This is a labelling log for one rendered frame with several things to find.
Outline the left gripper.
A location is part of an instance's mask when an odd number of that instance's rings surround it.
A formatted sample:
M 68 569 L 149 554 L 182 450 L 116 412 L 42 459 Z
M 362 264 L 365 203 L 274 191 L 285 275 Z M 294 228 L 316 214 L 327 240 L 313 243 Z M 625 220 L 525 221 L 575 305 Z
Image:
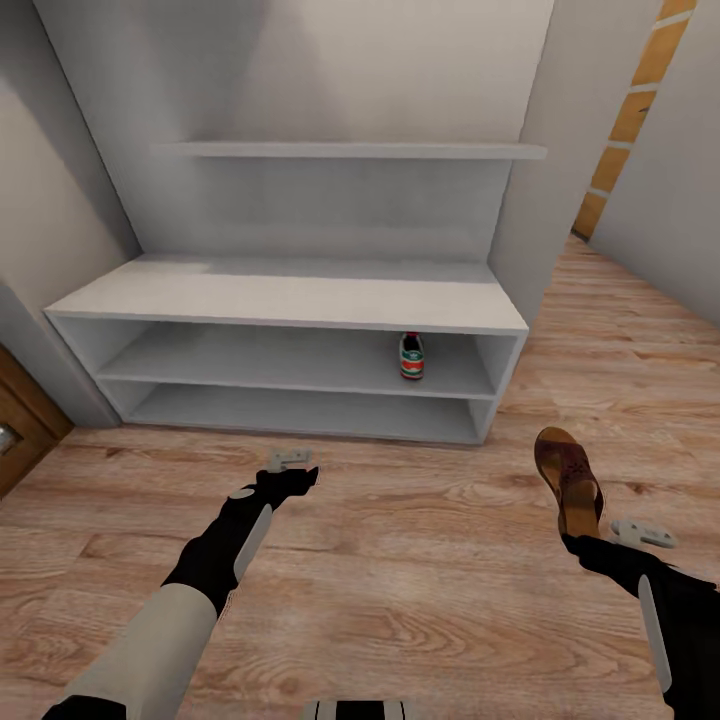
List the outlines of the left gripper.
M 256 473 L 256 484 L 263 481 L 273 482 L 280 489 L 281 502 L 288 496 L 304 496 L 310 487 L 316 483 L 319 469 L 315 467 L 310 471 L 306 469 L 287 469 L 278 474 L 260 470 Z

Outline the gym shoe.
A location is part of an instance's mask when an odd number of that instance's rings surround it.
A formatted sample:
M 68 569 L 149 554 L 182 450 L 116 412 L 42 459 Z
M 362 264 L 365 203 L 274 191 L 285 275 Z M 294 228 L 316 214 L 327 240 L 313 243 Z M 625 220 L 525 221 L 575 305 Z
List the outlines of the gym shoe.
M 397 347 L 401 360 L 401 376 L 406 379 L 421 379 L 425 360 L 421 337 L 415 331 L 399 331 Z

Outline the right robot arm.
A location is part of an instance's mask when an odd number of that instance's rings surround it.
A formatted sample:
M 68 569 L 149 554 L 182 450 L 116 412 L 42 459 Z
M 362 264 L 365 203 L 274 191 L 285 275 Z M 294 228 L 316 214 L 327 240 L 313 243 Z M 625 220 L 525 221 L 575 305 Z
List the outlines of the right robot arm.
M 618 517 L 611 541 L 566 533 L 569 553 L 640 601 L 664 702 L 674 720 L 720 720 L 720 593 L 713 581 L 663 563 L 641 543 L 676 549 L 668 530 Z

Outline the sandal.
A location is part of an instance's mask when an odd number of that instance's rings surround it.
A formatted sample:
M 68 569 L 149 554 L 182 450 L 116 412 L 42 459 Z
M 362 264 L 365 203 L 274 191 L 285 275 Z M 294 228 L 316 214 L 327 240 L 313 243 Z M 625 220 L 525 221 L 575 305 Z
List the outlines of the sandal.
M 559 427 L 541 431 L 534 446 L 535 463 L 541 477 L 549 484 L 559 505 L 558 528 L 579 538 L 581 535 L 601 539 L 599 520 L 604 499 L 597 479 L 589 467 L 582 445 Z

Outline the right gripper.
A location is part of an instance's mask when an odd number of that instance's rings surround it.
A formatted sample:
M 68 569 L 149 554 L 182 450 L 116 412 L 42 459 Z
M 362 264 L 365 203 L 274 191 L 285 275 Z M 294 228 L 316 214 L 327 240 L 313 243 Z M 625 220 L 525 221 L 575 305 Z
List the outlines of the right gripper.
M 628 562 L 628 558 L 640 556 L 640 558 L 654 558 L 661 562 L 658 557 L 650 553 L 629 549 L 619 544 L 614 545 L 609 541 L 591 536 L 581 535 L 576 538 L 563 533 L 561 539 L 569 553 L 579 555 L 579 563 L 585 569 L 611 577 L 631 595 L 632 592 L 624 586 L 624 580 L 622 580 L 622 568 Z

